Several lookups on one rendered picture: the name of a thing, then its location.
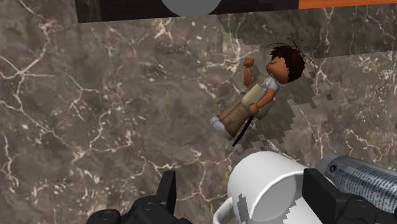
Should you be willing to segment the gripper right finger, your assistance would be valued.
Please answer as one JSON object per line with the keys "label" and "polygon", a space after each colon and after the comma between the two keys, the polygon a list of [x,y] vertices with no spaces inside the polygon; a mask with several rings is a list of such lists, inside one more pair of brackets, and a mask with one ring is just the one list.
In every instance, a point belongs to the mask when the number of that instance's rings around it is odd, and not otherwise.
{"label": "gripper right finger", "polygon": [[388,213],[359,195],[341,192],[314,168],[303,172],[302,196],[322,224],[397,224],[397,208]]}

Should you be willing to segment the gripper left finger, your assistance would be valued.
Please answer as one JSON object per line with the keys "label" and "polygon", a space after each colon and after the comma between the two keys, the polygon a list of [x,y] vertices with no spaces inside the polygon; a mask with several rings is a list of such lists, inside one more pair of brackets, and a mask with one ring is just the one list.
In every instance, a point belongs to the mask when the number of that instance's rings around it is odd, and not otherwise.
{"label": "gripper left finger", "polygon": [[193,224],[174,216],[176,197],[176,172],[164,171],[155,195],[136,199],[123,215],[116,209],[97,211],[86,224]]}

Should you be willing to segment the grey printed spray can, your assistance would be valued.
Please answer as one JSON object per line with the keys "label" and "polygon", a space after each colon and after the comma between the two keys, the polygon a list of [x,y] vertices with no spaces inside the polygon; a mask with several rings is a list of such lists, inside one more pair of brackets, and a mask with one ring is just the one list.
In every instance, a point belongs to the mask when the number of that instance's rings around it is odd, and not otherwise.
{"label": "grey printed spray can", "polygon": [[316,169],[344,193],[362,196],[388,213],[397,208],[397,171],[336,153],[325,155]]}

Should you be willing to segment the white mug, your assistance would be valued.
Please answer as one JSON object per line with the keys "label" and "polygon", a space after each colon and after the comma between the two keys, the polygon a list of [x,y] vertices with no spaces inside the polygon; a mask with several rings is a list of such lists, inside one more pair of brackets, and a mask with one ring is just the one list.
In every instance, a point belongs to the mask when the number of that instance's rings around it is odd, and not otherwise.
{"label": "white mug", "polygon": [[302,197],[306,166],[272,151],[243,158],[227,184],[212,224],[233,211],[239,224],[322,224]]}

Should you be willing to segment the dark-haired toy figure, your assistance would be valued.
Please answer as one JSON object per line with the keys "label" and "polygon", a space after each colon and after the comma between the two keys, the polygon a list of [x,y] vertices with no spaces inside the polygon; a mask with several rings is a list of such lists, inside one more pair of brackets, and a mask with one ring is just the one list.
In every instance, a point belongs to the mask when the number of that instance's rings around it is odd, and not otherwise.
{"label": "dark-haired toy figure", "polygon": [[306,71],[306,65],[313,62],[310,50],[319,54],[313,46],[298,46],[292,44],[272,43],[269,51],[270,60],[264,73],[256,75],[252,72],[254,58],[246,57],[243,61],[243,90],[221,113],[213,115],[209,122],[227,140],[235,146],[247,131],[250,123],[262,120],[271,110],[277,94],[284,86],[292,86],[303,76],[316,74],[313,70]]}

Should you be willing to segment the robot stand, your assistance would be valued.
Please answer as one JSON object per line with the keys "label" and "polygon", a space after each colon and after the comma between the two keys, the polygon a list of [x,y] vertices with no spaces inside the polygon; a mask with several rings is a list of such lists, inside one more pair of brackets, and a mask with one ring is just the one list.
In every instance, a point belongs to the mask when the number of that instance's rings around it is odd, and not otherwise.
{"label": "robot stand", "polygon": [[74,0],[79,23],[397,3],[397,0]]}

